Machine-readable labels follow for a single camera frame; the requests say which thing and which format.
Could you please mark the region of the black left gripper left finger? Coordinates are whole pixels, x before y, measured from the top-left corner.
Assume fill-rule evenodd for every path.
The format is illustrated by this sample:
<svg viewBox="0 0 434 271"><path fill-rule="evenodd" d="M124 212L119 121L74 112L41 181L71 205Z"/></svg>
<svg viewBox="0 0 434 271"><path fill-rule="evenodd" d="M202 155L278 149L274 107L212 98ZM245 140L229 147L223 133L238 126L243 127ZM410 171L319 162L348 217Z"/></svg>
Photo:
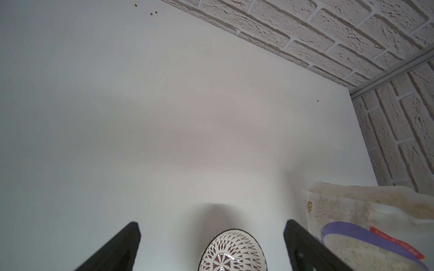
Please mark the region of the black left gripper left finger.
<svg viewBox="0 0 434 271"><path fill-rule="evenodd" d="M139 224L130 222L76 271L131 271L140 240Z"/></svg>

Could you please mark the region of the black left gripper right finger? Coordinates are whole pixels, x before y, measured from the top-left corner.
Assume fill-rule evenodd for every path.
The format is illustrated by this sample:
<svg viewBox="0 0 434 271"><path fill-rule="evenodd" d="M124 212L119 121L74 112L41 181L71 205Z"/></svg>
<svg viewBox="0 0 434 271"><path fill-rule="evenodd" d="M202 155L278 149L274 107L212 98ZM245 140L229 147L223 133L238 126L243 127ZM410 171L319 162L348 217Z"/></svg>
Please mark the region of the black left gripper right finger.
<svg viewBox="0 0 434 271"><path fill-rule="evenodd" d="M351 270L295 220L287 221L283 236L294 271Z"/></svg>

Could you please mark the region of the white purple oats bag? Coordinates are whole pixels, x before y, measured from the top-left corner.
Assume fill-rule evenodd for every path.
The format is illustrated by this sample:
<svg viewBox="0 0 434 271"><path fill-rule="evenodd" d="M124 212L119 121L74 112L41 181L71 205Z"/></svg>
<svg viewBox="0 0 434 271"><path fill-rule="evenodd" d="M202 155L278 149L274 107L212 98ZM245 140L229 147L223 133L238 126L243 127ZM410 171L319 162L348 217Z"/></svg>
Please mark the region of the white purple oats bag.
<svg viewBox="0 0 434 271"><path fill-rule="evenodd" d="M433 270L432 196L404 186L325 182L302 194L310 234L352 270Z"/></svg>

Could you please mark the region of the patterned white breakfast bowl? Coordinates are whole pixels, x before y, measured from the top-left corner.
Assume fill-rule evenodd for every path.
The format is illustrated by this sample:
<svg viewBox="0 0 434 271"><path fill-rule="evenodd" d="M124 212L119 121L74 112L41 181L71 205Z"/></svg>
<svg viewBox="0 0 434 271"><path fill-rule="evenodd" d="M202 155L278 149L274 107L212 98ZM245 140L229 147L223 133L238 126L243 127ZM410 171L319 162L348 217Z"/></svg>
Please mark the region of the patterned white breakfast bowl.
<svg viewBox="0 0 434 271"><path fill-rule="evenodd" d="M258 241L247 231L229 229L215 236L205 248L198 271L267 271Z"/></svg>

